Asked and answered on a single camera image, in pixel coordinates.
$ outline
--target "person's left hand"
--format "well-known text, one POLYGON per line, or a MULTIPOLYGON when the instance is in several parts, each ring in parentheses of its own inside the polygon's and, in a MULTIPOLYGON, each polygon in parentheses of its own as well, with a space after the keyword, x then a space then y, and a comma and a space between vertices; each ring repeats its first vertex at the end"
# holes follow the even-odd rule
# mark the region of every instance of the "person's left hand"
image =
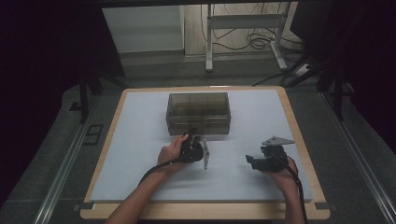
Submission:
MULTIPOLYGON (((189 137, 188 134, 177 135, 169 147, 163 147, 158 156, 158 164, 177 159, 180 154, 181 144, 189 137)), ((184 163, 178 162, 158 169, 156 172, 164 172, 169 177, 184 167, 184 163)))

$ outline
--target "hand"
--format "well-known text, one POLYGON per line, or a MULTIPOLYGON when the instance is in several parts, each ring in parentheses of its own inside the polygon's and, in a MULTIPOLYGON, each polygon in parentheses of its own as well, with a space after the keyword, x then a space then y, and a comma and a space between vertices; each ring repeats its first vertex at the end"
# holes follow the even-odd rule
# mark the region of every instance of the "hand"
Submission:
MULTIPOLYGON (((163 147, 161 149, 160 155, 158 156, 158 164, 171 161, 177 159, 180 154, 181 144, 189 137, 188 134, 177 135, 173 140, 169 147, 163 147)), ((179 171, 184 167, 183 163, 175 163, 163 168, 158 169, 156 172, 164 172, 167 177, 171 176, 175 172, 179 171)))
MULTIPOLYGON (((298 174, 298 169, 292 159, 288 158, 288 164, 291 170, 294 171, 295 174, 298 174)), ((276 185, 283 193, 289 192, 291 190, 292 191, 297 190, 297 184, 293 179, 293 176, 291 175, 291 173, 289 173, 287 169, 283 169, 280 172, 263 172, 263 173, 271 176, 276 182, 276 185)))

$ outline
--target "clear plastic box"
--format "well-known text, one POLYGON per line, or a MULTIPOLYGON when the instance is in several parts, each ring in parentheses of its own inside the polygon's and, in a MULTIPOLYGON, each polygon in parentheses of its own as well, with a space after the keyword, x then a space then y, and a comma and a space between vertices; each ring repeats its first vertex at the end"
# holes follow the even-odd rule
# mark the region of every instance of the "clear plastic box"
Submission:
POLYGON ((230 122, 227 92, 169 94, 166 123, 171 135, 190 129, 195 134, 228 134, 230 122))

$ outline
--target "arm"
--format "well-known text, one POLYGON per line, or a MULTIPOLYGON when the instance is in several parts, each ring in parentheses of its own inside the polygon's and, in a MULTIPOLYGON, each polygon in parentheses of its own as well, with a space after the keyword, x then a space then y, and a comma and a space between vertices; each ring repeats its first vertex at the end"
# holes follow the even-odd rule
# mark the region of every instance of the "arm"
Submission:
MULTIPOLYGON (((178 135, 173 139, 169 147, 163 147, 158 156, 158 164, 178 158, 181 143, 187 138, 187 134, 183 136, 178 135)), ((134 192, 117 207, 106 221, 106 224, 136 223, 157 188, 183 166, 184 164, 182 163, 175 163, 160 168, 150 174, 139 186, 137 186, 134 192)))
MULTIPOLYGON (((288 159, 289 167, 297 174, 298 170, 296 165, 291 159, 288 159)), ((285 223, 287 224, 304 224, 304 214, 303 208, 300 204, 300 195, 298 193, 298 187, 295 183, 293 177, 284 169, 278 173, 264 172, 265 174, 271 176, 276 185, 283 193, 286 203, 286 214, 285 223)))

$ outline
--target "person's right hand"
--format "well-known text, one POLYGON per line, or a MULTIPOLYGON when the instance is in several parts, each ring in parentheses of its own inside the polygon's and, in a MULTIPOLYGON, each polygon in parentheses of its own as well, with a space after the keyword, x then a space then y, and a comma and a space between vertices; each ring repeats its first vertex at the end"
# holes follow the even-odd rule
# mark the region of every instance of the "person's right hand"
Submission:
MULTIPOLYGON (((291 170, 294 171, 295 174, 298 174, 298 169, 294 161, 288 158, 288 163, 291 170)), ((293 176, 287 169, 283 169, 282 171, 279 172, 263 172, 263 173, 271 176, 276 182, 276 185, 283 193, 289 190, 293 190, 293 191, 297 190, 297 184, 293 179, 293 176)))

